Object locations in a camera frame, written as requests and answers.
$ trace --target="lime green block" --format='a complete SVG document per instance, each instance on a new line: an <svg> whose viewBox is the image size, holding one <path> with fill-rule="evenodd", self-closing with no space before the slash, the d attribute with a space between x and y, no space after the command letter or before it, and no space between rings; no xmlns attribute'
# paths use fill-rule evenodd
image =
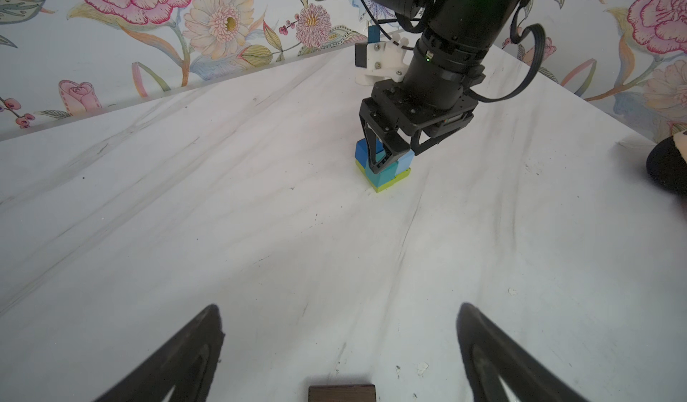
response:
<svg viewBox="0 0 687 402"><path fill-rule="evenodd" d="M360 172L363 173L363 175L365 175L365 168L363 168L363 166L360 165L360 162L355 161L355 164L358 166L358 169L360 170ZM410 175L410 169L411 169L411 168L408 168L407 170L403 171L401 174L396 175L396 176L395 176L391 181L389 181L388 183L382 184L382 185L380 185L379 187L375 187L375 185L370 181L370 179L368 179L367 175L365 175L365 178L366 178L367 181L370 183L370 185L372 186L372 188L374 189L374 191L377 192L377 193L379 193L379 192L383 191L384 189L390 188L390 187L393 186L394 184L398 183L399 181L401 181L402 179L404 179L405 177L407 177L408 175Z"/></svg>

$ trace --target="metal bracket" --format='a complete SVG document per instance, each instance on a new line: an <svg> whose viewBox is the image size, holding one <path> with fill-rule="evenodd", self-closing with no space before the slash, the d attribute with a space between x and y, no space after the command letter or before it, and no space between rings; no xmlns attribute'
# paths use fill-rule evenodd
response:
<svg viewBox="0 0 687 402"><path fill-rule="evenodd" d="M403 63L406 50L402 46L408 45L408 38L401 38L398 32L394 32L391 38L392 41L367 45L367 67L358 68L356 83L372 86L375 82L387 78L395 82L403 81L408 65Z"/></svg>

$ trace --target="brown wooden piece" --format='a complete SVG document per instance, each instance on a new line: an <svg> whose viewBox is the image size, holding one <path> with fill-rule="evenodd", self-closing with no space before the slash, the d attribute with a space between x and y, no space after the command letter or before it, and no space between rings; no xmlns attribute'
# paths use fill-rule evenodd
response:
<svg viewBox="0 0 687 402"><path fill-rule="evenodd" d="M351 386L311 386L308 402L376 402L373 384Z"/></svg>

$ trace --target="white marble table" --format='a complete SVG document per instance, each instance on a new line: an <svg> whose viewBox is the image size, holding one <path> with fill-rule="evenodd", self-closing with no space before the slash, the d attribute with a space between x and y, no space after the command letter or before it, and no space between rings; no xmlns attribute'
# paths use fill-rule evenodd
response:
<svg viewBox="0 0 687 402"><path fill-rule="evenodd" d="M590 401L684 401L687 206L651 144L538 76L376 194L352 59L1 142L0 399L90 402L217 303L210 401L468 401L472 302ZM486 65L488 96L526 71Z"/></svg>

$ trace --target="wall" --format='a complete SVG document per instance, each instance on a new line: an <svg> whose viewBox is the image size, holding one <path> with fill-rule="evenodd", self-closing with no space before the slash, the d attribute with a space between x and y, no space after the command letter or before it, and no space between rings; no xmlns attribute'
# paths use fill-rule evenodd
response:
<svg viewBox="0 0 687 402"><path fill-rule="evenodd" d="M546 30L545 75L658 141L687 129L686 7L687 0L533 0L521 25ZM513 45L504 28L497 44L532 62L531 38Z"/></svg>
<svg viewBox="0 0 687 402"><path fill-rule="evenodd" d="M0 0L0 138L366 40L359 6L359 0ZM380 18L390 14L373 9Z"/></svg>

